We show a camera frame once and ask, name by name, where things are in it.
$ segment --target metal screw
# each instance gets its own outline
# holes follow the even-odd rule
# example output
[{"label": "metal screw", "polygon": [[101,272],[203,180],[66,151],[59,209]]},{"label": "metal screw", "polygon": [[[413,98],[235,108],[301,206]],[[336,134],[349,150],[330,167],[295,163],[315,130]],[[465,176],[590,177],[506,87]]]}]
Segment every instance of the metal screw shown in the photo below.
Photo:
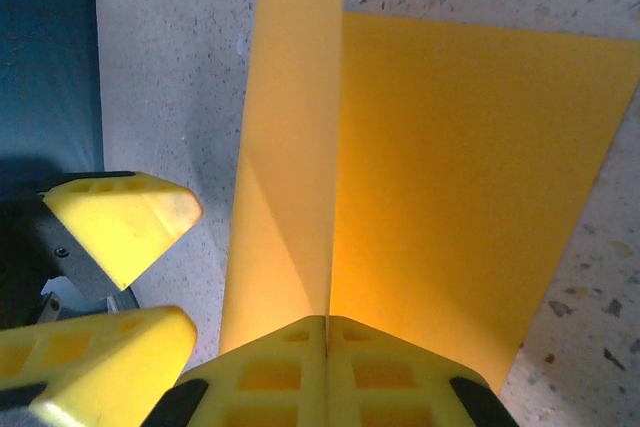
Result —
[{"label": "metal screw", "polygon": [[53,249],[53,254],[60,259],[69,257],[69,251],[64,247],[56,247],[55,249]]}]

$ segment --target speckled floor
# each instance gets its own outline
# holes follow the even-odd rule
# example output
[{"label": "speckled floor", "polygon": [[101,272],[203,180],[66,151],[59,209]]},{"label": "speckled floor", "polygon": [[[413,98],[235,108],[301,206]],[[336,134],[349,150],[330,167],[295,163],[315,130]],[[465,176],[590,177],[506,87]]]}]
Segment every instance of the speckled floor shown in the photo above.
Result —
[{"label": "speckled floor", "polygon": [[[640,39],[640,0],[345,0],[352,11]],[[204,220],[135,284],[216,354],[254,0],[97,0],[106,167],[191,187]],[[522,426],[640,425],[640,96],[502,399]]]}]

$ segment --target yellow paper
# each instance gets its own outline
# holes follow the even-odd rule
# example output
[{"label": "yellow paper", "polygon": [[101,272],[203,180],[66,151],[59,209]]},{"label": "yellow paper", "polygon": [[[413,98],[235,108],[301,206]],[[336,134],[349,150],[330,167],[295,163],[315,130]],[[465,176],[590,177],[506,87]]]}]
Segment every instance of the yellow paper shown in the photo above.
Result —
[{"label": "yellow paper", "polygon": [[340,1],[258,2],[221,351],[326,314],[332,275],[332,315],[497,390],[632,96],[640,44],[341,15]]}]

